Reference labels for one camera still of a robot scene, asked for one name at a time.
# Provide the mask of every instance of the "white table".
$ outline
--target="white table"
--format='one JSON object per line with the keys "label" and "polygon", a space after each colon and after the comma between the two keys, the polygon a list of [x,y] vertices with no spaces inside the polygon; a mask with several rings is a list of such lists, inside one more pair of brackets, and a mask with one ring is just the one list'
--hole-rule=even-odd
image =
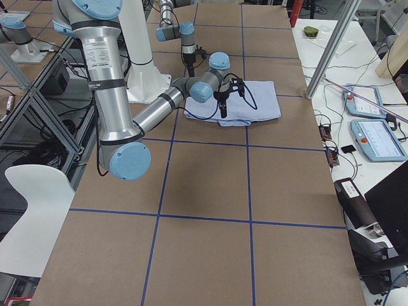
{"label": "white table", "polygon": [[[293,34],[295,36],[296,47],[299,52],[300,60],[302,61],[303,72],[307,82],[310,81],[310,78],[314,73],[314,68],[317,66],[321,55],[323,54],[323,47],[311,43],[309,38],[306,38],[303,33],[303,28],[305,26],[312,26],[316,28],[327,27],[334,29],[336,24],[335,20],[305,20],[299,19],[296,23],[296,27],[293,29]],[[369,63],[371,60],[374,60],[372,64],[368,66],[367,71],[364,73],[366,66],[361,68],[330,68],[326,71],[326,77],[338,84],[345,85],[347,83],[355,84],[358,81],[358,84],[362,85],[376,85],[379,86],[381,97],[384,103],[387,104],[405,104],[401,93],[397,89],[395,84],[385,85],[392,83],[391,79],[379,78],[375,73],[375,68],[380,63],[380,60],[376,56],[376,52],[371,46],[368,38],[365,36],[362,28],[357,22],[351,22],[345,36],[344,40],[352,40],[356,44],[351,47],[348,51],[344,52],[342,55],[335,56],[330,66],[350,66],[358,67],[364,64]],[[323,96],[323,89],[327,83],[325,81],[321,82],[319,85],[313,99],[312,104],[316,113],[322,113],[327,115],[332,122],[339,122],[340,116],[335,112],[329,110],[326,107],[326,101]],[[343,113],[344,102],[342,100],[342,91],[341,89],[329,85],[326,86],[326,100],[327,105],[335,110],[338,113]],[[406,106],[388,106],[390,109],[403,117],[408,117],[408,107]],[[366,157],[361,153],[361,150],[358,148],[355,143],[354,136],[350,130],[350,121],[357,119],[357,117],[352,117],[347,114],[347,111],[343,113],[343,121],[340,124],[333,124],[331,127],[331,135],[335,143],[340,147],[345,145],[354,145],[357,148],[357,151],[354,153],[354,156],[357,160],[357,163],[361,166],[358,167],[357,177],[354,179],[354,183],[361,191],[362,194],[365,194],[373,186],[375,186],[380,180],[390,174],[393,170],[398,168],[402,163],[370,163]],[[320,122],[321,116],[316,117],[317,123]],[[328,123],[328,120],[322,118],[322,123]],[[402,131],[408,133],[408,124],[401,123]],[[395,132],[397,137],[403,137],[403,134],[400,131]],[[405,151],[408,151],[408,142],[402,144]],[[352,163],[354,163],[353,158],[350,154],[343,154],[346,156]],[[336,166],[332,171],[332,179],[336,181],[338,179],[343,179],[346,177],[351,177],[353,174],[353,167],[342,157],[339,157],[340,166]],[[368,292],[367,287],[364,283],[361,284],[364,290],[366,303],[367,305],[373,305],[373,303],[381,297],[380,295],[374,296]],[[408,305],[408,289],[394,289],[390,294],[390,297],[387,301],[386,306],[407,306]]]}

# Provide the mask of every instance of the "light blue towel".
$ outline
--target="light blue towel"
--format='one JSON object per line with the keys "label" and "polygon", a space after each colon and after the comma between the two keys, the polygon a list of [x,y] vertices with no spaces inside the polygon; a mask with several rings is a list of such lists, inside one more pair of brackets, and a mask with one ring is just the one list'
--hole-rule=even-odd
{"label": "light blue towel", "polygon": [[[258,106],[257,110],[253,110],[237,92],[233,92],[227,100],[227,117],[221,118],[220,111],[218,110],[211,119],[206,121],[218,122],[220,126],[249,126],[255,121],[266,121],[281,116],[275,86],[272,81],[245,81],[245,84],[254,96]],[[245,89],[245,98],[248,103],[254,105],[247,89]],[[217,101],[214,98],[209,99],[206,103],[198,103],[191,97],[187,98],[186,101],[186,109],[200,118],[211,116],[215,111],[216,105]],[[186,111],[184,111],[184,115],[188,119],[195,119]]]}

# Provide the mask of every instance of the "folded towel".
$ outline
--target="folded towel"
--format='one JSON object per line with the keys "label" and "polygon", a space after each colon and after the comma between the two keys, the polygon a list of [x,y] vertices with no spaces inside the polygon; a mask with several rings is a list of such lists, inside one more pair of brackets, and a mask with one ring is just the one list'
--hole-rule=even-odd
{"label": "folded towel", "polygon": [[[252,92],[257,110],[252,109],[237,92],[233,92],[227,99],[227,117],[221,118],[220,111],[208,120],[209,122],[218,122],[220,126],[249,126],[254,121],[266,121],[276,119],[281,116],[278,100],[276,98],[275,86],[272,81],[257,82],[245,81],[246,86]],[[252,106],[254,105],[248,90],[245,89],[245,98]],[[198,103],[189,97],[186,101],[186,109],[199,118],[208,118],[211,116],[217,106],[217,100],[210,98],[205,103]],[[195,119],[189,113],[184,111],[188,119]]]}

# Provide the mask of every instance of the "green object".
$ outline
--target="green object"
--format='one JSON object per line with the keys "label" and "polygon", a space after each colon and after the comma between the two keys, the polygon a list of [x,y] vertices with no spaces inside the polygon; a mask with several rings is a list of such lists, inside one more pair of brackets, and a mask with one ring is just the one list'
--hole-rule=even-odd
{"label": "green object", "polygon": [[316,29],[315,27],[305,27],[303,30],[307,37],[316,37],[317,34],[319,34],[319,29]]}

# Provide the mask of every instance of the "blue joint cap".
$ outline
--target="blue joint cap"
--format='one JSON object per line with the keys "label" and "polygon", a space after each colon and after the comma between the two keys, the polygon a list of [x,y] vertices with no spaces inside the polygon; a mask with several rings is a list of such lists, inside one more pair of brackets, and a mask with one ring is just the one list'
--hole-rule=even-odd
{"label": "blue joint cap", "polygon": [[81,11],[88,16],[110,20],[119,16],[122,9],[122,0],[71,0]]}
{"label": "blue joint cap", "polygon": [[212,97],[213,92],[211,86],[204,82],[194,83],[190,88],[190,96],[199,103],[207,102]]}
{"label": "blue joint cap", "polygon": [[26,28],[26,25],[23,23],[23,21],[21,21],[17,17],[2,18],[0,24],[4,27],[7,27],[8,29],[21,30]]}
{"label": "blue joint cap", "polygon": [[156,38],[158,41],[166,41],[166,36],[164,35],[164,32],[162,29],[160,28],[156,29]]}
{"label": "blue joint cap", "polygon": [[191,21],[185,21],[180,24],[180,34],[191,35],[194,33],[194,24]]}
{"label": "blue joint cap", "polygon": [[152,156],[146,145],[131,142],[116,150],[109,169],[120,180],[137,180],[147,172],[151,162]]}
{"label": "blue joint cap", "polygon": [[71,37],[76,37],[71,27],[68,27],[64,24],[60,24],[59,22],[56,22],[54,20],[52,22],[54,23],[54,30],[56,30],[58,33]]}
{"label": "blue joint cap", "polygon": [[210,56],[209,64],[211,68],[217,70],[227,70],[231,67],[230,57],[224,52],[216,52]]}

